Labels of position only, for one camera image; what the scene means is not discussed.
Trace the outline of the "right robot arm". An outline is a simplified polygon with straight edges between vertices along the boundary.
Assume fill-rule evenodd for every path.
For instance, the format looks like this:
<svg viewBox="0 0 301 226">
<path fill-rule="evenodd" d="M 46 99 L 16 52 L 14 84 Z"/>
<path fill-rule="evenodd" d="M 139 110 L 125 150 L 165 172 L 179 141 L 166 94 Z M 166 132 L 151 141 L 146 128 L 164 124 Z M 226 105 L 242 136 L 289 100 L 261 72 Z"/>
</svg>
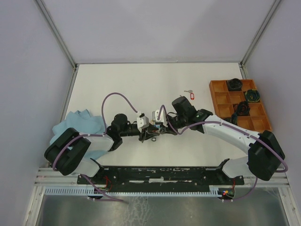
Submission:
<svg viewBox="0 0 301 226">
<path fill-rule="evenodd" d="M 162 123 L 175 135 L 190 129 L 217 137 L 246 154 L 245 157 L 226 159 L 220 164 L 221 169 L 216 172 L 219 183 L 227 184 L 235 177 L 250 175 L 269 181 L 275 173 L 288 171 L 285 154 L 272 132 L 244 129 L 208 110 L 196 110 L 184 96 L 174 100 L 172 106 L 176 111 L 174 117 L 169 116 L 162 105 L 153 114 L 155 122 Z"/>
</svg>

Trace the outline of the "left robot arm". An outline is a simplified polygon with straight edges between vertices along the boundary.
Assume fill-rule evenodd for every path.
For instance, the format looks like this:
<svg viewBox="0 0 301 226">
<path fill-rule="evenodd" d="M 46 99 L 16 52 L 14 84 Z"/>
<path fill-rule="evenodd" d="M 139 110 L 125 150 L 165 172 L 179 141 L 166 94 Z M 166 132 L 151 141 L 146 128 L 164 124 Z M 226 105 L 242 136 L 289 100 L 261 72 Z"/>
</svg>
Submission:
<svg viewBox="0 0 301 226">
<path fill-rule="evenodd" d="M 68 128 L 44 153 L 55 170 L 62 175 L 83 174 L 93 183 L 103 181 L 104 172 L 97 162 L 98 151 L 107 153 L 123 143 L 122 137 L 138 136 L 139 141 L 158 134 L 158 127 L 141 114 L 130 123 L 125 114 L 117 114 L 104 135 L 80 134 Z"/>
</svg>

